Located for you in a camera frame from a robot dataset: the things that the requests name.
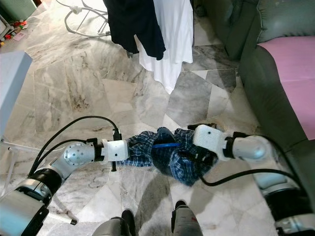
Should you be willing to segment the green box appliance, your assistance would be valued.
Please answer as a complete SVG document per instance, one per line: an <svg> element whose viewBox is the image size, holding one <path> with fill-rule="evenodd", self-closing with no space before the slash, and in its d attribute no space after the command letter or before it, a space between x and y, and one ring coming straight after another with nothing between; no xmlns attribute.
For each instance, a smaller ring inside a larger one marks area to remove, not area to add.
<svg viewBox="0 0 315 236"><path fill-rule="evenodd" d="M7 22L23 22L36 10L33 0L0 0L0 15Z"/></svg>

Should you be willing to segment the grey right robot leg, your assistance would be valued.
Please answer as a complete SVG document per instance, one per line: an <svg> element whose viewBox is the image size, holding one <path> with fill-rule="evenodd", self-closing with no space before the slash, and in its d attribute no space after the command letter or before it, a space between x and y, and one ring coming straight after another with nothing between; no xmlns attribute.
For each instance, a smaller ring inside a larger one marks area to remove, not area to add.
<svg viewBox="0 0 315 236"><path fill-rule="evenodd" d="M179 200L171 216L172 236L203 236L200 224L189 206Z"/></svg>

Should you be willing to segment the white tube floor stand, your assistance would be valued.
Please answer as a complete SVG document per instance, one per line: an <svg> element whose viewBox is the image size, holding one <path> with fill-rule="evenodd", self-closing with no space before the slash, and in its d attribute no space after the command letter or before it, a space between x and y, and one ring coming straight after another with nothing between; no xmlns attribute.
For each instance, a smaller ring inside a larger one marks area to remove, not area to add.
<svg viewBox="0 0 315 236"><path fill-rule="evenodd" d="M97 0L55 0L69 9L63 22L65 29L87 38L110 36L108 12Z"/></svg>

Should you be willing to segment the pink seat cushion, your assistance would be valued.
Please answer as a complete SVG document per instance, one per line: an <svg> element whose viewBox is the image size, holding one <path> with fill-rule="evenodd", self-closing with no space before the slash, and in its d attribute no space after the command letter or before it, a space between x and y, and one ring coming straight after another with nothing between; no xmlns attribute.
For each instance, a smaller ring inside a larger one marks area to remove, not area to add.
<svg viewBox="0 0 315 236"><path fill-rule="evenodd" d="M274 59L282 88L306 134L315 140L315 36L259 43Z"/></svg>

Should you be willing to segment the white t-shirt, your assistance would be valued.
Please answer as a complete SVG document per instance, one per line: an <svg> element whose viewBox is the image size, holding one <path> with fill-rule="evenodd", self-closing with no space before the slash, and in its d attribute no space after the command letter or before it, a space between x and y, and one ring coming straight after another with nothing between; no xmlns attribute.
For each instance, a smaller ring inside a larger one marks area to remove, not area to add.
<svg viewBox="0 0 315 236"><path fill-rule="evenodd" d="M154 79L167 93L173 92L182 71L182 63L192 63L193 8L189 0L153 0L155 14L164 40L162 60L146 54L144 43L139 46L139 62L144 69L153 72Z"/></svg>

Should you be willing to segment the small red toys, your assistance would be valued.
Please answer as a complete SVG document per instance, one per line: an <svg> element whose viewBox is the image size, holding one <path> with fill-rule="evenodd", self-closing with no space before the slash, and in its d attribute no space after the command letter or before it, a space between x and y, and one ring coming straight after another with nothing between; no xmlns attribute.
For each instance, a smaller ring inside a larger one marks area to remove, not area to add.
<svg viewBox="0 0 315 236"><path fill-rule="evenodd" d="M9 23L10 27L9 32L15 31L21 31L21 30L25 30L27 29L27 27L29 27L28 22L26 20L24 21L17 21L17 22L13 22L13 23Z"/></svg>

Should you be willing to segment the navy blue shirt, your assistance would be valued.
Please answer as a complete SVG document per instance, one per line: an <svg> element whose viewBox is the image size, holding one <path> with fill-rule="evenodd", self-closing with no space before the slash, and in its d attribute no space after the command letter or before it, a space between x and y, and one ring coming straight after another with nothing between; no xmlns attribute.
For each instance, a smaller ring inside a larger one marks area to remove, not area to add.
<svg viewBox="0 0 315 236"><path fill-rule="evenodd" d="M113 43L137 54L137 37L146 54L162 60L166 51L153 0L103 0Z"/></svg>

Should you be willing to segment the blue plaid shirt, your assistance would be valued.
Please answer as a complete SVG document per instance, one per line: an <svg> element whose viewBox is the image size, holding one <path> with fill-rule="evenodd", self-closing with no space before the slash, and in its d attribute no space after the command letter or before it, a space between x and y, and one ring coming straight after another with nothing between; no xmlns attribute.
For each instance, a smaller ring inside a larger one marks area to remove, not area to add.
<svg viewBox="0 0 315 236"><path fill-rule="evenodd" d="M136 167L155 167L163 175L187 186L193 186L213 166L196 165L196 148L193 130L178 128L171 132L166 127L145 131L128 138L128 160L118 164ZM179 143L178 147L152 148L155 144Z"/></svg>

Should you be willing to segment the dark green sofa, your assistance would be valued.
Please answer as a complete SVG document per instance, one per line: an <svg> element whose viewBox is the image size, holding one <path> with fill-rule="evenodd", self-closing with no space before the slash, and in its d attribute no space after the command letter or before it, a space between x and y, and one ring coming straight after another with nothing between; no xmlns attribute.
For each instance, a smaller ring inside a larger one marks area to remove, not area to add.
<svg viewBox="0 0 315 236"><path fill-rule="evenodd" d="M308 140L282 88L272 56L261 46L290 36L315 36L315 0L201 0L228 56L239 60L246 97L263 132L315 198L315 140Z"/></svg>

